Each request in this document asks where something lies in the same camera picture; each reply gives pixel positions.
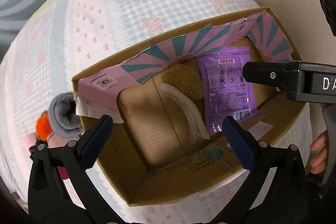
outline pink and teal striped paper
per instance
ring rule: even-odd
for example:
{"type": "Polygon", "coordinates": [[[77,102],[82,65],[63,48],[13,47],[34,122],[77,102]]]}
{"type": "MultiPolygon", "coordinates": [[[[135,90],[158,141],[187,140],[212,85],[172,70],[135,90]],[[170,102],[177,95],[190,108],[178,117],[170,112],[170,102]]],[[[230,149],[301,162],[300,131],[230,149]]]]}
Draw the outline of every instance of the pink and teal striped paper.
{"type": "Polygon", "coordinates": [[[124,88],[144,83],[173,63],[218,54],[231,43],[246,36],[253,41],[265,62],[289,62],[289,56],[293,52],[290,42],[274,18],[265,11],[152,45],[121,65],[106,68],[88,79],[81,79],[79,96],[97,106],[116,110],[117,96],[124,88]],[[101,75],[116,80],[113,88],[104,90],[92,84],[92,80],[101,75]]]}

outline barcode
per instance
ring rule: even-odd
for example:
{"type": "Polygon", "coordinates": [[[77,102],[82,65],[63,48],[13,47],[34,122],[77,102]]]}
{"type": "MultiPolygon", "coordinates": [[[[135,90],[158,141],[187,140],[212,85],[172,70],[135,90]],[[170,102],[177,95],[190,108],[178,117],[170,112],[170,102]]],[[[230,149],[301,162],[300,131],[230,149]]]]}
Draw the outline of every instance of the barcode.
{"type": "Polygon", "coordinates": [[[251,116],[251,110],[243,110],[243,111],[237,111],[233,113],[233,118],[238,122],[242,119],[245,119],[246,117],[251,116]]]}

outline white sticker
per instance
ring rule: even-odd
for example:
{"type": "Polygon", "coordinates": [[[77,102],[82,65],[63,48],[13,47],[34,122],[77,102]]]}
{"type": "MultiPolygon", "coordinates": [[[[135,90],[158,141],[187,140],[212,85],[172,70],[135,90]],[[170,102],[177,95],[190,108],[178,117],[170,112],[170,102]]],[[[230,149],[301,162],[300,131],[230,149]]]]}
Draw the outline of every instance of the white sticker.
{"type": "Polygon", "coordinates": [[[253,137],[257,141],[259,141],[272,128],[273,126],[271,124],[259,121],[254,126],[252,126],[248,131],[253,135],[253,137]]]}
{"type": "Polygon", "coordinates": [[[117,79],[113,78],[112,76],[103,75],[97,79],[95,79],[92,84],[101,89],[101,90],[107,90],[110,87],[114,86],[116,83],[118,83],[117,79]]]}
{"type": "Polygon", "coordinates": [[[235,64],[236,60],[234,58],[220,58],[220,59],[217,59],[217,63],[219,65],[222,65],[222,64],[235,64]]]}

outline cardboard box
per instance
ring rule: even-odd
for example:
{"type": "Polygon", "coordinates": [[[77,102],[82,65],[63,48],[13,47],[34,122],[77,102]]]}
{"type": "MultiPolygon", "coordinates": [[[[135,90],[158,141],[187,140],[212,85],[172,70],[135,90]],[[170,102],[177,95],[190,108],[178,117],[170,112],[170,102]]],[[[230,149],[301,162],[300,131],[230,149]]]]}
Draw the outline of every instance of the cardboard box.
{"type": "MultiPolygon", "coordinates": [[[[164,45],[159,43],[171,42],[175,37],[177,39],[174,41],[178,42],[179,36],[188,34],[184,36],[187,43],[188,37],[192,37],[193,34],[196,36],[199,34],[197,31],[205,27],[210,28],[209,26],[217,26],[213,29],[214,33],[218,30],[225,33],[224,28],[229,28],[230,31],[223,40],[229,42],[236,37],[238,40],[230,43],[230,46],[250,47],[251,61],[267,60],[269,56],[265,53],[268,52],[266,45],[275,38],[280,41],[279,47],[286,51],[288,45],[291,45],[289,58],[301,60],[276,15],[269,7],[263,7],[196,22],[136,44],[73,77],[73,89],[75,93],[79,91],[80,96],[84,95],[81,89],[89,87],[80,85],[80,90],[78,87],[85,78],[95,77],[101,70],[111,66],[128,70],[127,64],[132,63],[130,60],[136,60],[133,57],[140,59],[141,54],[154,49],[152,45],[164,45]]],[[[226,46],[223,44],[217,47],[217,52],[226,46]]],[[[160,69],[164,70],[176,60],[160,69]]],[[[184,64],[199,72],[195,59],[185,61],[184,64]]],[[[161,82],[160,73],[153,73],[153,77],[149,74],[147,78],[140,79],[135,77],[134,72],[129,74],[141,84],[132,84],[122,90],[118,97],[119,92],[116,93],[115,101],[124,123],[114,124],[111,137],[99,155],[98,164],[115,190],[130,206],[158,204],[183,198],[211,187],[241,169],[221,133],[212,135],[208,141],[197,141],[193,145],[189,142],[188,123],[182,110],[158,88],[161,82]],[[221,153],[214,157],[213,151],[221,153]]],[[[248,130],[259,121],[272,125],[272,129],[263,139],[274,144],[289,129],[305,104],[289,101],[284,93],[277,93],[274,88],[268,86],[254,85],[254,92],[260,113],[242,122],[241,126],[248,130]]],[[[203,102],[198,102],[197,106],[204,115],[203,102]]],[[[92,128],[97,121],[88,117],[81,117],[81,120],[85,130],[92,128]]]]}

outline person's hand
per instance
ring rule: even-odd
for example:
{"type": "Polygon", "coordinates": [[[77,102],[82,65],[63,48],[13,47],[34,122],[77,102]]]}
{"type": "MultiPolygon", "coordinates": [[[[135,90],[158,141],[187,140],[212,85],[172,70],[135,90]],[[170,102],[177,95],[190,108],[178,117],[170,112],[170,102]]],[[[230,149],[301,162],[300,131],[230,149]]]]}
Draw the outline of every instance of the person's hand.
{"type": "Polygon", "coordinates": [[[311,165],[311,172],[313,174],[321,173],[325,170],[328,161],[328,132],[323,132],[318,138],[311,144],[310,150],[316,151],[320,150],[317,156],[310,162],[311,165]]]}

